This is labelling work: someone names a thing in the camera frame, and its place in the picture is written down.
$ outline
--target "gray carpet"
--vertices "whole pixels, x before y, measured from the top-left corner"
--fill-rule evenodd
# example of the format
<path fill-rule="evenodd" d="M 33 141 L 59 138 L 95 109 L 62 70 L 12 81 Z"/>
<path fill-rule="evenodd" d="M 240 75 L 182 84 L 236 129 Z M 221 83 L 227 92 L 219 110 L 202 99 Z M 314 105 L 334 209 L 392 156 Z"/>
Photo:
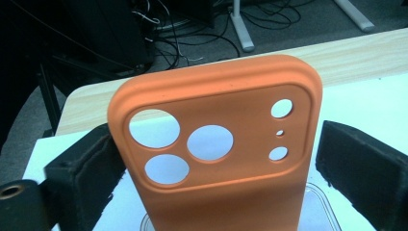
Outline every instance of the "gray carpet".
<path fill-rule="evenodd" d="M 298 5 L 306 1 L 293 0 L 291 4 Z M 402 0 L 351 0 L 351 2 L 376 26 L 371 34 L 401 29 L 408 25 L 408 7 L 400 7 Z M 308 5 L 297 7 L 297 9 L 301 15 L 300 20 L 283 30 L 262 29 L 244 19 L 256 46 L 254 52 L 242 52 L 231 22 L 228 24 L 224 37 L 238 46 L 242 56 L 250 56 L 366 35 L 355 26 L 332 0 L 316 0 Z M 255 7 L 242 8 L 242 10 L 259 17 L 267 17 Z M 285 11 L 282 13 L 285 13 L 292 20 L 296 19 L 296 13 Z M 284 20 L 282 17 L 272 19 Z M 200 33 L 219 35 L 223 31 L 226 21 L 226 14 L 220 15 L 216 18 L 216 27 L 214 29 L 208 28 Z M 282 27 L 282 24 L 276 23 L 264 23 L 263 25 L 273 28 Z M 176 33 L 182 35 L 199 27 L 199 25 L 196 25 L 193 28 L 177 29 Z M 212 38 L 210 36 L 179 38 L 180 51 L 184 57 L 180 59 L 178 67 L 206 64 L 237 57 L 234 47 L 224 39 L 217 39 L 204 45 L 182 44 L 183 42 L 199 43 Z M 149 72 L 168 68 L 168 63 L 171 63 L 174 58 L 170 54 L 175 54 L 175 50 L 169 45 L 158 42 L 157 46 L 163 50 L 168 61 L 159 55 Z M 60 105 L 63 105 L 66 100 L 59 92 L 58 99 Z M 43 132 L 50 128 L 40 91 L 36 89 L 21 109 L 9 133 L 9 138 L 1 150 L 0 185 L 21 179 L 36 140 L 40 139 Z"/>

